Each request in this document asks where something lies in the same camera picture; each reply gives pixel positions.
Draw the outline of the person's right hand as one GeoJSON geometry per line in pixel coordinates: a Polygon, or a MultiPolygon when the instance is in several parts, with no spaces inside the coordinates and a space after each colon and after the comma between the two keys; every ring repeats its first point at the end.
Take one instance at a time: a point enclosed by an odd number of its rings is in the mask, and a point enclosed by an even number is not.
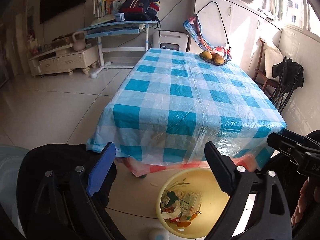
{"type": "Polygon", "coordinates": [[[296,209],[291,217],[291,225],[292,226],[295,226],[297,223],[299,223],[301,221],[301,219],[303,218],[303,213],[304,211],[306,210],[306,207],[307,207],[307,204],[308,204],[308,200],[307,200],[307,191],[309,189],[312,189],[312,195],[313,195],[313,198],[316,202],[319,203],[319,187],[311,187],[309,185],[309,179],[307,179],[299,194],[300,194],[300,197],[299,197],[299,200],[297,202],[297,206],[296,206],[296,209]]]}

